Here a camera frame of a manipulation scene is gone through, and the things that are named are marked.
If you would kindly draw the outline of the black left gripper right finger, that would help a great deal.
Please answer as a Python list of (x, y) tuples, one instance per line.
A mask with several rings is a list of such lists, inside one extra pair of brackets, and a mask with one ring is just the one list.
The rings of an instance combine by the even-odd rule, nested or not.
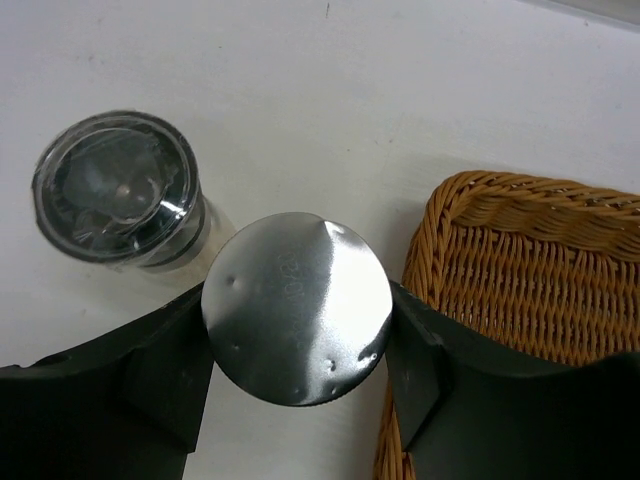
[(639, 356), (582, 367), (505, 347), (399, 284), (386, 360), (420, 479), (635, 479)]

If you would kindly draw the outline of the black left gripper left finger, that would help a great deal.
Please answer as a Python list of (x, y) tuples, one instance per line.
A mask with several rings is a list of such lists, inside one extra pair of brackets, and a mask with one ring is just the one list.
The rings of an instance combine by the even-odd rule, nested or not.
[(202, 288), (29, 367), (1, 370), (4, 479), (180, 479), (214, 366)]

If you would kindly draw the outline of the white beads jar silver lid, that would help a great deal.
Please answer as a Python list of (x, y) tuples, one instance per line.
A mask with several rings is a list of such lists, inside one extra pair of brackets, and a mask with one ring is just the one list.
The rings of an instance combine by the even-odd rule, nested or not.
[(361, 384), (391, 329), (386, 272), (367, 242), (305, 212), (274, 214), (235, 233), (204, 281), (212, 354), (260, 400), (307, 407)]

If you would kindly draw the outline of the clear-capped grinder with white salt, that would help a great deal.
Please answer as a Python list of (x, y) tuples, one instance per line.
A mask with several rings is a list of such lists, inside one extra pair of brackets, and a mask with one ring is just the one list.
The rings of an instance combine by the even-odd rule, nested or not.
[(61, 253), (176, 289), (203, 282), (235, 232), (205, 196), (187, 138), (135, 110), (62, 131), (39, 157), (31, 193), (36, 224)]

